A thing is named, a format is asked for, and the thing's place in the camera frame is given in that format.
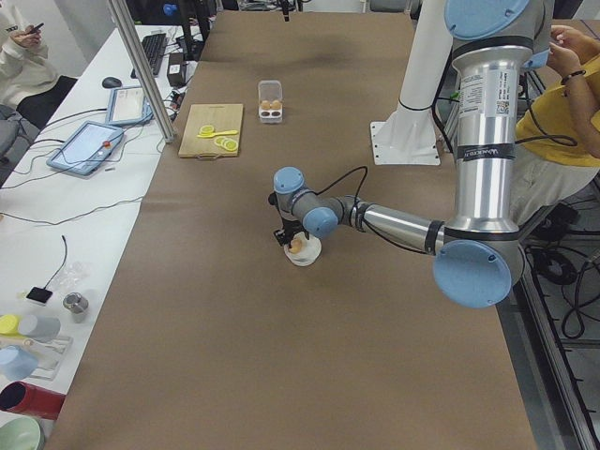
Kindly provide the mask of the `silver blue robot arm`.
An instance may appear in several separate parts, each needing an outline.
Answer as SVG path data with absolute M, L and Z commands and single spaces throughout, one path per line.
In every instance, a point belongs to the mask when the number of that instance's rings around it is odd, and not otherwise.
M 434 257 L 439 289 L 468 308 L 504 300 L 524 269 L 510 218 L 518 79 L 548 59 L 550 1 L 426 1 L 416 25 L 398 105 L 372 124 L 378 164 L 429 164 L 435 157 L 430 109 L 446 66 L 457 71 L 459 102 L 455 213 L 425 219 L 361 200 L 324 198 L 294 167 L 278 170 L 269 201 L 281 217 L 275 237 L 324 238 L 338 225 L 375 233 Z

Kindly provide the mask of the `second robot arm gripper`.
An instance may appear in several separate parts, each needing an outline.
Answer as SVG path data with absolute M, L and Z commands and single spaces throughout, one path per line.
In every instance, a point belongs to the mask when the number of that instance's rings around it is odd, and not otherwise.
M 286 23 L 290 21 L 290 4 L 288 0 L 279 0 L 279 6 L 281 8 L 283 19 Z

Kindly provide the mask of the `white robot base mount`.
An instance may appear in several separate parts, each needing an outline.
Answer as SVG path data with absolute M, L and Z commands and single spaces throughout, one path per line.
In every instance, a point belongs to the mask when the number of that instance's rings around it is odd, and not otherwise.
M 370 124 L 377 165 L 441 163 L 432 107 L 453 44 L 444 20 L 445 5 L 439 0 L 422 4 L 397 108 L 386 121 Z

